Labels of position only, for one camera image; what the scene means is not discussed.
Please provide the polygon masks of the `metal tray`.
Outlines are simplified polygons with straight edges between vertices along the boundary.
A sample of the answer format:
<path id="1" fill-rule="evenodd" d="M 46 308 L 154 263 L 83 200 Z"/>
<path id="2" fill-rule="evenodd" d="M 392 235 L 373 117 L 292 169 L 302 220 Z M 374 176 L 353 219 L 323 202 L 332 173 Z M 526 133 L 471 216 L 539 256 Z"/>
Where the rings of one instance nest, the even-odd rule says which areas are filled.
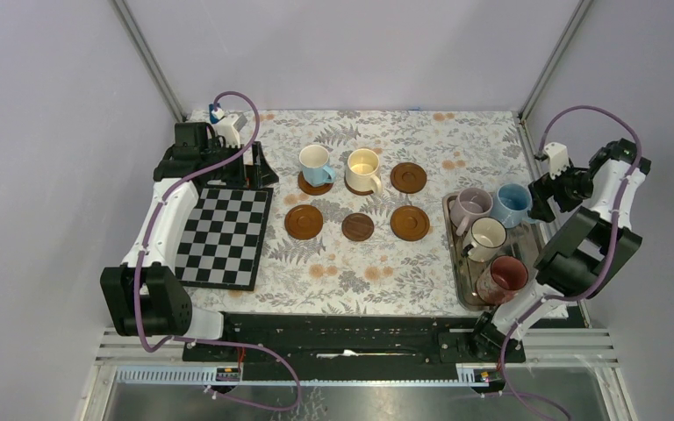
<path id="1" fill-rule="evenodd" d="M 455 291 L 459 304 L 468 311 L 486 311 L 493 308 L 482 300 L 476 289 L 477 278 L 499 256 L 512 256 L 527 266 L 529 279 L 534 277 L 534 262 L 543 248 L 544 241 L 538 225 L 521 222 L 518 226 L 507 231 L 506 241 L 492 257 L 484 262 L 476 262 L 469 259 L 463 251 L 462 236 L 455 233 L 455 227 L 450 219 L 450 206 L 457 197 L 456 193 L 447 194 L 443 197 L 444 221 L 446 226 L 446 238 L 450 252 L 453 274 L 455 279 Z"/>

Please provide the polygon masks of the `light blue faceted mug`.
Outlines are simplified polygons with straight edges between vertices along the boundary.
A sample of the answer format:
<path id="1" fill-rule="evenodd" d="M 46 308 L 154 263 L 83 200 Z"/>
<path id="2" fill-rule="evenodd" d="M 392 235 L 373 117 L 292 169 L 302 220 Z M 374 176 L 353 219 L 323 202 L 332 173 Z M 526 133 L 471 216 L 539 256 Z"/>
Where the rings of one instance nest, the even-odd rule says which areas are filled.
<path id="1" fill-rule="evenodd" d="M 321 145 L 309 145 L 300 151 L 301 174 L 309 185 L 320 188 L 334 183 L 336 173 L 330 166 L 329 158 L 329 151 Z"/>

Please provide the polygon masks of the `white mug black rim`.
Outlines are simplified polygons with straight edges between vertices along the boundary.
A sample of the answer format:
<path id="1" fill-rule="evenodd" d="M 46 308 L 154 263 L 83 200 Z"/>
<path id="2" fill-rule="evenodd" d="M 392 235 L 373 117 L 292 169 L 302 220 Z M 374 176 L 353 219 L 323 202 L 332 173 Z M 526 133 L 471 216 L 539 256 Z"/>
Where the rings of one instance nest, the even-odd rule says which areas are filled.
<path id="1" fill-rule="evenodd" d="M 507 230 L 497 219 L 479 218 L 463 238 L 461 256 L 474 262 L 486 262 L 506 240 Z"/>

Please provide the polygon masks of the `lilac mug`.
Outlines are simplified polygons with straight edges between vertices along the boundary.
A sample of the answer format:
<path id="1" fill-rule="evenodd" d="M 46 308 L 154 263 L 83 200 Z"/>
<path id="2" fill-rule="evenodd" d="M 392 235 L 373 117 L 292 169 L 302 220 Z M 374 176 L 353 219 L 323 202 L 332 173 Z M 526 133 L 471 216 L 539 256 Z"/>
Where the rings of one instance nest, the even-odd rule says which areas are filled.
<path id="1" fill-rule="evenodd" d="M 493 206 L 493 199 L 488 191 L 480 188 L 462 190 L 449 206 L 449 218 L 459 237 L 480 218 L 488 217 Z"/>

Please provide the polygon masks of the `pink patterned mug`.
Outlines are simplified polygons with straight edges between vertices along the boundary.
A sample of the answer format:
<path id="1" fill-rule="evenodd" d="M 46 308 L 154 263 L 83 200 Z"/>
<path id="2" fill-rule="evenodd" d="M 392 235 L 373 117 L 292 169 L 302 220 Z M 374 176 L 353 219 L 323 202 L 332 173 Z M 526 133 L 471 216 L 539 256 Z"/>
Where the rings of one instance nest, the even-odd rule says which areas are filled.
<path id="1" fill-rule="evenodd" d="M 511 301 L 528 282 L 527 266 L 512 256 L 496 257 L 477 277 L 475 287 L 482 301 L 501 305 Z"/>

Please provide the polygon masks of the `cream yellow mug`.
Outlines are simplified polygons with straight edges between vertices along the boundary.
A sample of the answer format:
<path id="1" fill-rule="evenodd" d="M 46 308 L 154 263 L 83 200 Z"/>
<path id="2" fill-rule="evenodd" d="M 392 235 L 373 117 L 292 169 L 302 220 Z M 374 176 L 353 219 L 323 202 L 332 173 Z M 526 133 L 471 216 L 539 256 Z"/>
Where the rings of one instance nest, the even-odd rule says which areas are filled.
<path id="1" fill-rule="evenodd" d="M 378 155 L 368 148 L 353 151 L 347 160 L 346 185 L 359 195 L 383 194 L 383 183 L 379 174 Z"/>

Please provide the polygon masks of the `dark walnut coaster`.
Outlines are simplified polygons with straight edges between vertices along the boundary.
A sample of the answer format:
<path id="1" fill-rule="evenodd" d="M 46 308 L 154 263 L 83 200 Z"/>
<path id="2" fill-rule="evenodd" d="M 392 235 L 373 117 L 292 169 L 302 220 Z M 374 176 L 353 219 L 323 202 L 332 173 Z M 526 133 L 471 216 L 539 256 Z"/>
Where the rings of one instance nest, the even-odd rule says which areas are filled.
<path id="1" fill-rule="evenodd" d="M 363 213 L 347 215 L 341 224 L 342 234 L 349 240 L 361 242 L 369 239 L 375 230 L 370 216 Z"/>

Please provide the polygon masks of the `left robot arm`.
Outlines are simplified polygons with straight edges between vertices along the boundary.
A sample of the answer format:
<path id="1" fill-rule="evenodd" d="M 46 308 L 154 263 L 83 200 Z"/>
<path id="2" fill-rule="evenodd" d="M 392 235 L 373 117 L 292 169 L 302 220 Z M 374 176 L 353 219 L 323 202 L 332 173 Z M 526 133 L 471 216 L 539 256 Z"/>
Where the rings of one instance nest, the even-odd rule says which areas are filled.
<path id="1" fill-rule="evenodd" d="M 240 144 L 240 126 L 224 121 L 177 123 L 174 142 L 154 169 L 149 210 L 131 250 L 117 267 L 107 267 L 100 285 L 115 331 L 140 338 L 204 341 L 215 360 L 237 348 L 219 311 L 193 306 L 176 275 L 176 258 L 188 219 L 211 181 L 221 189 L 265 193 L 279 178 L 267 163 L 262 144 Z"/>

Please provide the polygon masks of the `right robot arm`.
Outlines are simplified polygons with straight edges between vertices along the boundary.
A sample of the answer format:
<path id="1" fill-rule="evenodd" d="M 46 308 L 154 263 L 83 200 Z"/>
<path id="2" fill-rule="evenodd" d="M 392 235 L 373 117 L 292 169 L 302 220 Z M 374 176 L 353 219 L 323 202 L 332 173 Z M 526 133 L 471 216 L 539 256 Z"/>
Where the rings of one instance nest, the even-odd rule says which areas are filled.
<path id="1" fill-rule="evenodd" d="M 528 216 L 549 223 L 557 206 L 570 217 L 539 252 L 534 279 L 484 312 L 465 336 L 461 347 L 476 360 L 503 361 L 554 308 L 596 296 L 642 244 L 630 214 L 651 162 L 638 143 L 611 141 L 586 167 L 574 166 L 566 146 L 556 142 L 536 158 L 547 162 L 548 171 L 528 186 L 533 199 Z"/>

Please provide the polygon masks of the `blue grey block toy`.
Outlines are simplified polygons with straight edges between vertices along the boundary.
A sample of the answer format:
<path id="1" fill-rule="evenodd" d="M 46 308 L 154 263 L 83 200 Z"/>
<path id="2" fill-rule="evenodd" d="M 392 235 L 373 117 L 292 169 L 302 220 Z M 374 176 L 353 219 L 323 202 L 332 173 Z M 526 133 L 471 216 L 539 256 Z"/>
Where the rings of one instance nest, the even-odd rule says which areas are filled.
<path id="1" fill-rule="evenodd" d="M 207 122 L 211 125 L 217 124 L 224 116 L 225 111 L 216 103 L 210 103 L 206 110 L 196 110 L 190 115 L 190 120 L 194 122 Z"/>

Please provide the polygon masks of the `black white chessboard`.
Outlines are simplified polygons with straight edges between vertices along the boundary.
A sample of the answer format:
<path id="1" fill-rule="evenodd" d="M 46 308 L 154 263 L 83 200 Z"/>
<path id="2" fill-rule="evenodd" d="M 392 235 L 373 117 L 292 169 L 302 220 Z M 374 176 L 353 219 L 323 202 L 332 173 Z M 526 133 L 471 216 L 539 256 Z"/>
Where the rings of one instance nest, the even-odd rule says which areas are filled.
<path id="1" fill-rule="evenodd" d="M 175 275 L 185 287 L 252 291 L 272 188 L 205 188 L 184 226 Z"/>

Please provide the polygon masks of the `floral tablecloth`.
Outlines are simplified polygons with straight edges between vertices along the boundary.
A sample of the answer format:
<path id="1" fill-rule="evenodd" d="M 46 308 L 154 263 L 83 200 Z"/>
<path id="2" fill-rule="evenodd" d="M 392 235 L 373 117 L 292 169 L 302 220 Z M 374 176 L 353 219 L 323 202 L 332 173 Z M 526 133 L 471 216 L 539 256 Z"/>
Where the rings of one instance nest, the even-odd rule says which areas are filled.
<path id="1" fill-rule="evenodd" d="M 261 111 L 246 113 L 241 137 L 255 136 L 279 176 L 270 205 L 255 289 L 250 292 L 189 287 L 207 310 L 297 314 L 464 316 L 455 292 L 446 226 L 445 195 L 468 187 L 493 191 L 526 184 L 529 169 L 509 111 Z M 321 196 L 298 187 L 300 151 L 329 151 L 336 173 Z M 383 194 L 359 195 L 345 183 L 348 156 L 373 150 L 380 160 Z M 392 169 L 413 162 L 427 173 L 423 190 L 406 194 L 390 181 Z M 324 218 L 312 239 L 292 238 L 285 215 L 307 204 Z M 391 214 L 405 205 L 429 217 L 428 234 L 405 241 L 391 230 Z M 371 217 L 375 230 L 361 242 L 347 239 L 343 219 Z"/>

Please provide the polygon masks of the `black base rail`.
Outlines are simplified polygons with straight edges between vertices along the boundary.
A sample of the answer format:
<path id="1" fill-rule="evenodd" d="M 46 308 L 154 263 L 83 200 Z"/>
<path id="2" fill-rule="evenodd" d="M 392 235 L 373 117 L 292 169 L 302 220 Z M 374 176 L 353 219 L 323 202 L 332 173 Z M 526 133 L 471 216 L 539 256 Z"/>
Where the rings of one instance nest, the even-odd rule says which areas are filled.
<path id="1" fill-rule="evenodd" d="M 472 341 L 473 317 L 299 316 L 229 313 L 224 340 L 265 346 L 302 381 L 440 381 L 457 363 L 498 364 Z"/>

